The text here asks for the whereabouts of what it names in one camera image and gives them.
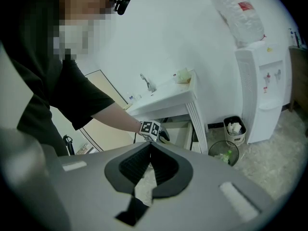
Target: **gray plastic surface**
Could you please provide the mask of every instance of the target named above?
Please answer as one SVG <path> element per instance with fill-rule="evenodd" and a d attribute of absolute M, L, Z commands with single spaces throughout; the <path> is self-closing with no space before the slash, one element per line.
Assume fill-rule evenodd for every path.
<path fill-rule="evenodd" d="M 37 142 L 20 143 L 15 145 L 15 151 L 9 153 L 10 157 L 1 152 L 1 165 L 8 158 L 13 161 L 18 159 L 17 162 L 22 163 L 24 158 L 18 155 L 24 154 L 23 151 L 31 152 L 28 162 L 33 170 L 28 171 L 25 179 L 37 184 L 28 185 L 28 189 L 16 185 L 14 191 L 20 196 L 39 201 L 35 211 L 40 210 L 44 222 L 53 224 L 50 227 L 54 230 L 222 231 L 245 230 L 245 226 L 252 230 L 251 225 L 242 225 L 238 214 L 220 191 L 219 186 L 226 181 L 232 182 L 261 211 L 273 203 L 260 187 L 225 163 L 205 154 L 160 143 L 160 146 L 191 163 L 192 180 L 179 195 L 154 199 L 153 205 L 134 227 L 124 224 L 115 216 L 127 209 L 131 195 L 117 192 L 105 177 L 104 168 L 110 160 L 140 144 L 95 154 L 57 157 L 50 146 L 43 146 L 42 149 Z M 87 165 L 67 172 L 63 170 L 63 165 L 77 161 L 84 161 Z M 10 164 L 6 170 L 15 169 L 17 165 Z M 46 182 L 44 187 L 40 186 L 42 180 Z M 59 220 L 65 226 L 58 228 Z M 258 218 L 253 222 L 256 227 Z"/>

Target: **water dispenser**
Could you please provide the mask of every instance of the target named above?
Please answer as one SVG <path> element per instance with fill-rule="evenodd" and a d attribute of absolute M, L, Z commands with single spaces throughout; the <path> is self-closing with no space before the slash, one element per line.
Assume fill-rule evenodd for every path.
<path fill-rule="evenodd" d="M 285 91 L 285 68 L 278 44 L 259 41 L 238 49 L 235 56 L 243 87 L 243 121 L 247 143 L 273 134 Z"/>

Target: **trash can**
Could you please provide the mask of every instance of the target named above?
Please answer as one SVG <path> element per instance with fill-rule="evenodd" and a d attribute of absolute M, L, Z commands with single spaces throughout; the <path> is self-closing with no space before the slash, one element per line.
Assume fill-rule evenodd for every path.
<path fill-rule="evenodd" d="M 239 160 L 240 153 L 237 146 L 231 141 L 218 141 L 208 150 L 208 155 L 234 166 Z"/>
<path fill-rule="evenodd" d="M 228 124 L 231 123 L 235 123 L 235 122 L 238 122 L 242 127 L 240 129 L 240 132 L 238 135 L 230 135 L 228 133 Z M 232 143 L 234 143 L 235 145 L 239 146 L 241 144 L 243 144 L 245 142 L 245 134 L 246 134 L 246 127 L 245 127 L 245 124 L 244 122 L 242 121 L 242 119 L 239 117 L 239 116 L 231 116 L 231 117 L 228 117 L 228 118 L 225 118 L 223 120 L 223 126 L 225 128 L 225 136 L 226 136 L 226 143 L 228 145 L 231 145 L 230 143 L 228 143 L 228 141 L 231 141 Z"/>

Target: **white wall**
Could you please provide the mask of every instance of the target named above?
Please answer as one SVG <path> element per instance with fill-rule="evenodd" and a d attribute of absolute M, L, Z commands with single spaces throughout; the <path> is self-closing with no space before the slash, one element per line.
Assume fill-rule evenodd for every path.
<path fill-rule="evenodd" d="M 277 0 L 251 2 L 264 23 L 265 40 L 282 45 L 291 79 L 287 28 L 294 28 L 294 22 Z M 101 47 L 96 62 L 126 100 L 127 92 L 146 92 L 140 73 L 159 85 L 187 67 L 200 79 L 208 123 L 241 116 L 235 41 L 210 0 L 131 0 L 123 16 L 108 18 L 100 22 L 100 35 L 95 37 Z"/>

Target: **white countertop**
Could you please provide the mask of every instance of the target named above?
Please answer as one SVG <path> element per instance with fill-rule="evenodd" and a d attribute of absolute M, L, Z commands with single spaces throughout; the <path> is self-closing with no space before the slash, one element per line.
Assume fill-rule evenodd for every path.
<path fill-rule="evenodd" d="M 192 75 L 190 83 L 177 84 L 171 78 L 159 85 L 155 92 L 147 91 L 141 95 L 142 98 L 135 101 L 126 111 L 135 116 L 191 102 L 194 99 L 195 72 L 191 70 L 190 73 Z"/>

